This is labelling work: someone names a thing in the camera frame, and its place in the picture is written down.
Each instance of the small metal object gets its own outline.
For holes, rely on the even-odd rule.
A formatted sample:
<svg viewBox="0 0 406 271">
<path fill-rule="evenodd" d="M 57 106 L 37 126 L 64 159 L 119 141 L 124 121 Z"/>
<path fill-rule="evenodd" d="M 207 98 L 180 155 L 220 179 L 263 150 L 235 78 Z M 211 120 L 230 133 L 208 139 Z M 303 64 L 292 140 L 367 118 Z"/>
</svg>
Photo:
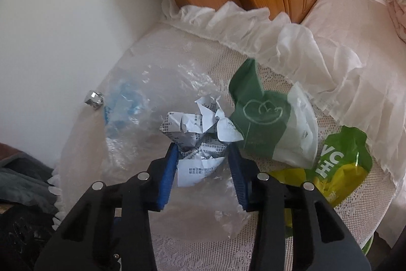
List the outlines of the small metal object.
<svg viewBox="0 0 406 271">
<path fill-rule="evenodd" d="M 259 173 L 259 174 L 257 175 L 257 178 L 258 178 L 259 180 L 268 180 L 268 179 L 269 179 L 269 175 L 268 175 L 267 173 Z"/>
<path fill-rule="evenodd" d="M 104 184 L 102 182 L 96 182 L 93 183 L 92 189 L 95 191 L 101 190 L 103 188 Z"/>
<path fill-rule="evenodd" d="M 103 105 L 104 96 L 100 92 L 90 90 L 86 95 L 84 102 L 97 109 Z"/>
<path fill-rule="evenodd" d="M 147 180 L 149 178 L 149 173 L 147 173 L 147 172 L 139 173 L 137 178 L 139 180 Z"/>
<path fill-rule="evenodd" d="M 305 190 L 307 190 L 307 191 L 313 191 L 313 190 L 314 190 L 314 185 L 313 185 L 313 183 L 305 182 L 305 183 L 303 184 L 303 188 L 304 188 Z"/>
</svg>

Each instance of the bed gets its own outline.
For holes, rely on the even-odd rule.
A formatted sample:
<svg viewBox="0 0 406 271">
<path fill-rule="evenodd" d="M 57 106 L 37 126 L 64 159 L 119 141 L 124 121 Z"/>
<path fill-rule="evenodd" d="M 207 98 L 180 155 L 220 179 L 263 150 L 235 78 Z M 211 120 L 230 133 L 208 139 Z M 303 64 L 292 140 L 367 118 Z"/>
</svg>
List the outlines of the bed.
<svg viewBox="0 0 406 271">
<path fill-rule="evenodd" d="M 396 34 L 386 1 L 175 0 L 179 7 L 190 4 L 215 10 L 230 1 L 245 10 L 268 8 L 270 20 L 285 12 L 293 23 L 302 23 L 310 29 L 327 62 L 333 63 L 338 50 L 346 49 L 354 51 L 362 67 L 366 68 L 360 75 L 359 89 L 352 101 L 353 105 L 358 105 L 358 111 L 350 106 L 344 112 L 335 112 L 329 106 L 322 109 L 337 123 L 352 124 L 366 131 L 371 136 L 370 146 L 379 146 L 372 151 L 376 159 L 373 171 L 360 190 L 337 209 L 363 245 L 381 222 L 396 189 L 401 189 L 405 173 L 405 154 L 401 146 L 406 141 L 403 88 L 406 84 L 406 44 Z M 379 107 L 372 109 L 369 105 L 375 103 Z M 362 104 L 365 113 L 360 111 Z M 392 127 L 383 128 L 385 123 Z M 382 139 L 380 135 L 384 134 L 386 138 Z M 372 191 L 380 191 L 380 194 L 370 195 Z"/>
</svg>

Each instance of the green bag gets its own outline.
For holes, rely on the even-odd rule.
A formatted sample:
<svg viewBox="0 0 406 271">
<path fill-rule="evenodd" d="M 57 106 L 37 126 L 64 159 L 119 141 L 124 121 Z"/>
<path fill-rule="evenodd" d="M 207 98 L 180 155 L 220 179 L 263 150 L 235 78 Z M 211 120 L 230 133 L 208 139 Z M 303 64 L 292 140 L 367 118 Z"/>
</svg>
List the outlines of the green bag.
<svg viewBox="0 0 406 271">
<path fill-rule="evenodd" d="M 371 171 L 373 161 L 366 147 L 367 135 L 355 127 L 343 126 L 324 141 L 320 160 L 313 169 L 289 168 L 269 174 L 282 184 L 300 186 L 312 182 L 332 207 L 338 206 Z M 292 235 L 292 215 L 285 209 L 287 236 Z"/>
<path fill-rule="evenodd" d="M 264 91 L 254 59 L 247 59 L 230 81 L 235 111 L 230 120 L 244 137 L 240 147 L 250 154 L 272 157 L 289 121 L 287 95 Z"/>
</svg>

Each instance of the white lace fabric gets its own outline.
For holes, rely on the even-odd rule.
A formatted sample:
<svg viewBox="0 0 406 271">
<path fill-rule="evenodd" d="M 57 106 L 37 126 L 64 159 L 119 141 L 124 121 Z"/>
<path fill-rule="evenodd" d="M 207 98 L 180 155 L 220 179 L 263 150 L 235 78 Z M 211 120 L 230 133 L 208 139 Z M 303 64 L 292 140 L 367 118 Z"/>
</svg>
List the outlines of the white lace fabric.
<svg viewBox="0 0 406 271">
<path fill-rule="evenodd" d="M 235 25 L 218 26 L 218 22 L 212 20 L 216 14 L 211 9 L 187 6 L 178 13 L 169 0 L 164 0 L 163 6 L 166 14 L 164 22 L 168 24 L 157 24 L 135 44 L 134 48 L 139 45 L 166 45 L 170 38 L 171 47 L 177 47 L 183 52 L 192 54 L 200 65 L 206 68 L 214 83 L 224 92 L 228 91 L 228 83 L 232 75 L 247 56 L 256 57 L 261 64 L 259 75 L 265 89 L 287 93 L 292 83 L 301 77 L 302 80 L 299 82 L 307 92 L 311 96 L 318 97 L 319 102 L 314 102 L 316 99 L 313 99 L 313 104 L 316 105 L 328 104 L 321 102 L 321 100 L 330 100 L 322 98 L 326 97 L 326 95 L 321 96 L 323 91 L 328 93 L 336 91 L 338 94 L 335 97 L 339 97 L 340 93 L 345 91 L 348 92 L 346 90 L 346 87 L 349 86 L 348 80 L 359 69 L 362 69 L 362 65 L 354 57 L 354 53 L 344 50 L 342 54 L 350 55 L 350 58 L 353 59 L 352 62 L 346 62 L 348 65 L 346 76 L 342 79 L 336 77 L 318 85 L 317 80 L 320 75 L 329 73 L 327 65 L 323 58 L 320 59 L 320 53 L 298 54 L 289 51 L 292 45 L 295 47 L 303 43 L 308 45 L 311 33 L 302 31 L 299 25 L 291 25 L 286 16 L 281 15 L 270 22 L 269 13 L 264 9 L 245 12 L 230 4 L 220 9 L 219 13 L 225 14 L 228 20 L 230 18 L 235 21 L 243 20 L 245 33 L 241 33 L 241 25 L 238 27 L 238 22 L 235 22 Z M 292 30 L 284 30 L 286 25 L 291 25 Z M 279 47 L 268 47 L 261 52 L 258 51 L 261 49 L 260 45 L 276 45 L 277 41 L 283 41 Z M 308 49 L 317 51 L 314 48 L 314 46 L 317 47 L 315 42 L 311 42 L 311 45 L 312 47 Z M 284 52 L 289 53 L 289 56 L 284 57 Z M 308 63 L 309 60 L 315 64 L 315 68 L 306 74 L 301 65 Z M 337 82 L 340 83 L 339 89 L 337 89 Z M 342 123 L 330 116 L 326 107 L 314 106 L 314 110 L 319 126 L 320 145 L 329 134 L 338 132 Z M 94 181 L 100 180 L 101 163 L 108 158 L 103 126 L 102 111 L 94 112 L 90 108 L 82 111 L 74 125 L 62 152 L 57 175 L 60 177 L 58 203 L 60 210 L 64 213 L 72 208 Z M 393 174 L 388 170 L 389 166 L 384 171 L 382 160 L 378 161 L 379 163 L 374 162 L 364 183 L 336 207 L 337 213 L 360 245 L 365 244 L 373 234 L 396 189 L 392 181 Z M 282 163 L 270 160 L 257 159 L 256 162 L 262 171 L 285 168 Z M 184 241 L 177 240 L 162 236 L 152 228 L 158 270 L 248 270 L 257 220 L 257 215 L 254 213 L 237 236 L 221 242 L 195 242 L 193 238 Z M 286 270 L 291 270 L 292 258 L 292 239 L 289 238 L 286 240 Z"/>
</svg>

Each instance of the white plastic bag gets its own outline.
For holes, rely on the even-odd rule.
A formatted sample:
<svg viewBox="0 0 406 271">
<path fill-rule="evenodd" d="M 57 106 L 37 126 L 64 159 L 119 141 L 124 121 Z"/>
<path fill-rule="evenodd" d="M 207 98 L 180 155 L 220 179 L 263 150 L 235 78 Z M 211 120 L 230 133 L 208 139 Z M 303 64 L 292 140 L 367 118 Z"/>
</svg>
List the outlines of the white plastic bag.
<svg viewBox="0 0 406 271">
<path fill-rule="evenodd" d="M 292 167 L 311 169 L 317 154 L 318 125 L 309 99 L 299 83 L 287 94 L 291 105 L 289 121 L 272 159 Z"/>
</svg>

